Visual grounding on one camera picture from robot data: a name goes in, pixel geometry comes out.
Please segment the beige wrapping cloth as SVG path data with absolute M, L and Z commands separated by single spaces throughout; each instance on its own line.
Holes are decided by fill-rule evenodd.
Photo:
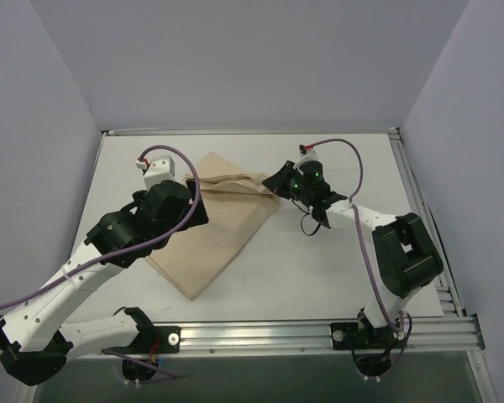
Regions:
M 280 197 L 263 185 L 265 173 L 248 172 L 215 153 L 206 154 L 196 169 L 208 223 L 172 235 L 145 259 L 190 301 L 280 206 Z

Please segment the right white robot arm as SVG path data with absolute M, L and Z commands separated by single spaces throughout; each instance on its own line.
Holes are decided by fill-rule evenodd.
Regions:
M 444 270 L 422 219 L 412 212 L 396 216 L 354 204 L 331 189 L 323 164 L 309 158 L 288 160 L 262 185 L 301 203 L 318 225 L 356 235 L 374 293 L 361 310 L 359 341 L 373 347 L 386 337 L 387 327 L 400 332 L 395 322 L 407 303 Z

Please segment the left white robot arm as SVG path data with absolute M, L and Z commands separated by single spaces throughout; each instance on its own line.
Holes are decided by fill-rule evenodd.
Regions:
M 34 386 L 84 355 L 108 349 L 150 353 L 169 346 L 170 337 L 138 307 L 87 322 L 68 319 L 107 281 L 164 248 L 174 233 L 207 222 L 196 180 L 163 180 L 136 191 L 120 210 L 103 215 L 44 286 L 0 314 L 0 362 L 5 371 Z

